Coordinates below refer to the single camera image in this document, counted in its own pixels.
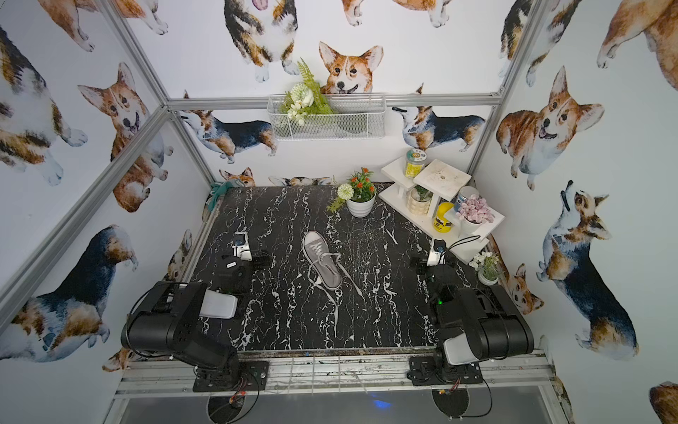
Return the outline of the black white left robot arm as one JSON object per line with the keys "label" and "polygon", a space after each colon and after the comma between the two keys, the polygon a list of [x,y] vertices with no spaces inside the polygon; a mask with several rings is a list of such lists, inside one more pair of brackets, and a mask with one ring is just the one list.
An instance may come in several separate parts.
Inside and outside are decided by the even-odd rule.
{"label": "black white left robot arm", "polygon": [[235,318],[251,293],[252,275],[271,262],[265,251],[251,260],[224,255],[213,283],[156,283],[132,307],[122,330],[123,347],[146,358],[172,356],[204,380],[237,383],[242,371],[236,349],[206,335],[199,321]]}

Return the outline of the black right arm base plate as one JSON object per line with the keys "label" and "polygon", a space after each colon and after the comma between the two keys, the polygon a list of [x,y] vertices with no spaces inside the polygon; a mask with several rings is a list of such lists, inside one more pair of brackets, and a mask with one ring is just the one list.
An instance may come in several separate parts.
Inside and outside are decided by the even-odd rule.
{"label": "black right arm base plate", "polygon": [[478,362],[453,366],[436,356],[413,356],[408,364],[406,378],[414,386],[482,384],[484,381]]}

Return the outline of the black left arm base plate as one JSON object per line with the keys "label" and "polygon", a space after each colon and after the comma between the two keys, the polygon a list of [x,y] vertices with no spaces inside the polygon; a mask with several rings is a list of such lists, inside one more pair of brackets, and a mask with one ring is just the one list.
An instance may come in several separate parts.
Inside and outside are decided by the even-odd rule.
{"label": "black left arm base plate", "polygon": [[219,391],[261,391],[266,388],[270,362],[249,360],[223,370],[194,369],[192,391],[196,393]]}

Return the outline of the grey canvas sneaker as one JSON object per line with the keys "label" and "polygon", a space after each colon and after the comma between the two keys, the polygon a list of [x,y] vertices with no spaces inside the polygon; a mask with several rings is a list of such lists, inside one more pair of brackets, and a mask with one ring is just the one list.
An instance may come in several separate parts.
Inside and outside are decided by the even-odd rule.
{"label": "grey canvas sneaker", "polygon": [[317,231],[309,231],[303,238],[303,252],[309,262],[307,277],[313,284],[320,284],[330,291],[337,290],[343,277],[330,253],[328,243]]}

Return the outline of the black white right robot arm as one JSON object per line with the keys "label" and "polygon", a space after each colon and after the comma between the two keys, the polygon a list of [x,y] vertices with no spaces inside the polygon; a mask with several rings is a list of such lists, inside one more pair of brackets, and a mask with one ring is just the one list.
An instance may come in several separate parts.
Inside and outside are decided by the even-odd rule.
{"label": "black white right robot arm", "polygon": [[457,263],[429,266],[419,259],[411,264],[431,295],[429,317],[443,365],[504,360],[533,352],[533,333],[499,284],[465,287]]}

